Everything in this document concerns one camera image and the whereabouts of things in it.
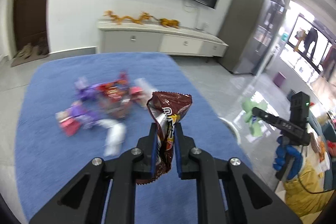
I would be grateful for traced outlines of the blue gloved right hand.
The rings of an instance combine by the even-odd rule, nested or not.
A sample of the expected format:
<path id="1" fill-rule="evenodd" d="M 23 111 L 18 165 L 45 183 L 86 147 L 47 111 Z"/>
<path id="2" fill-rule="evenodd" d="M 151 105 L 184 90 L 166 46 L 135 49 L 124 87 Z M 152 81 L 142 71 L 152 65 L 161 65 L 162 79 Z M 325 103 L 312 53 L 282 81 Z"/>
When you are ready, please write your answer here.
<path id="1" fill-rule="evenodd" d="M 287 138 L 281 135 L 277 138 L 278 147 L 273 168 L 276 170 L 278 180 L 289 181 L 299 174 L 303 167 L 303 156 L 301 152 L 292 145 L 289 145 Z"/>

